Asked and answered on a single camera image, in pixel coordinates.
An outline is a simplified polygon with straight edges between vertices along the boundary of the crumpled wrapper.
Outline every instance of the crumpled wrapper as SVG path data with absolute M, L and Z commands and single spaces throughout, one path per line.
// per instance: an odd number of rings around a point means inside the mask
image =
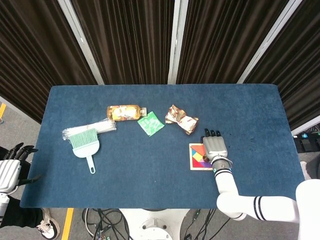
M 187 116 L 186 112 L 182 109 L 177 108 L 175 105 L 172 105 L 169 108 L 168 113 L 165 116 L 166 124 L 177 123 L 186 134 L 190 135 L 195 130 L 199 118 Z

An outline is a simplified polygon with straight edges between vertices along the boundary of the plastic bottle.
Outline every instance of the plastic bottle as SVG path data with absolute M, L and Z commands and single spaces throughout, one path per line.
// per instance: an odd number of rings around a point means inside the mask
M 108 106 L 106 116 L 114 121 L 138 120 L 141 116 L 147 116 L 147 108 L 138 105 Z

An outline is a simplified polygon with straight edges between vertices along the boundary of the blue felt surface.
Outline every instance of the blue felt surface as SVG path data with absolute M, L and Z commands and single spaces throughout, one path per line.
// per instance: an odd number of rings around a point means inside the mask
M 110 105 L 137 104 L 163 123 L 172 104 L 199 117 L 191 135 L 166 124 L 149 137 L 137 121 L 117 123 L 99 136 L 96 174 L 77 158 L 62 130 L 106 117 Z M 233 161 L 239 194 L 295 199 L 303 181 L 298 154 L 275 85 L 106 85 L 51 89 L 22 207 L 216 208 L 211 171 L 191 171 L 189 143 L 204 128 L 220 130 Z

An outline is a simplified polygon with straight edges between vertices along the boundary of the gray carpet floor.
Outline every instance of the gray carpet floor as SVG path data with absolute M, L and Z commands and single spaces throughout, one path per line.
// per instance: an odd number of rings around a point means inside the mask
M 30 122 L 20 115 L 15 113 L 10 108 L 6 108 L 3 115 L 4 123 L 0 124 L 0 146 L 10 149 L 17 143 L 24 142 L 27 145 L 34 145 L 37 141 L 40 125 L 34 122 Z M 312 160 L 317 153 L 301 153 L 299 155 L 301 161 Z M 23 187 L 12 194 L 13 197 L 20 199 L 23 193 Z M 66 212 L 65 208 L 52 208 L 51 215 L 60 224 L 61 235 L 64 228 Z M 183 220 L 181 227 L 181 239 L 185 234 L 186 228 L 192 221 L 192 217 L 195 210 L 190 210 L 185 219 Z M 82 209 L 75 209 L 73 213 L 71 229 L 69 233 L 69 240 L 91 240 L 88 233 L 85 230 L 84 223 L 81 219 Z M 203 209 L 199 218 L 190 227 L 189 232 L 195 236 L 205 221 L 205 217 L 208 213 L 207 209 Z M 90 216 L 94 221 L 98 216 Z M 216 211 L 212 221 L 207 228 L 208 240 L 227 220 L 227 217 L 218 210 Z M 294 223 L 286 222 L 267 222 L 258 221 L 249 216 L 243 221 L 229 221 L 228 224 L 221 230 L 221 232 L 214 238 L 215 240 L 294 240 L 298 238 L 299 226 Z M 0 240 L 42 240 L 40 233 L 36 229 L 32 228 L 20 228 L 20 227 L 4 227 L 0 229 Z M 112 233 L 110 233 L 110 239 L 115 240 Z

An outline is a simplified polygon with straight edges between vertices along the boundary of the dark curtain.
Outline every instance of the dark curtain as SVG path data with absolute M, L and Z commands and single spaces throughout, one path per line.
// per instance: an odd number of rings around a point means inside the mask
M 177 83 L 236 83 L 287 2 L 189 0 Z
M 0 96 L 41 122 L 54 85 L 95 85 L 56 0 L 0 1 Z
M 291 129 L 320 115 L 319 1 L 302 1 L 245 83 L 278 85 Z
M 173 0 L 72 0 L 106 84 L 168 82 Z

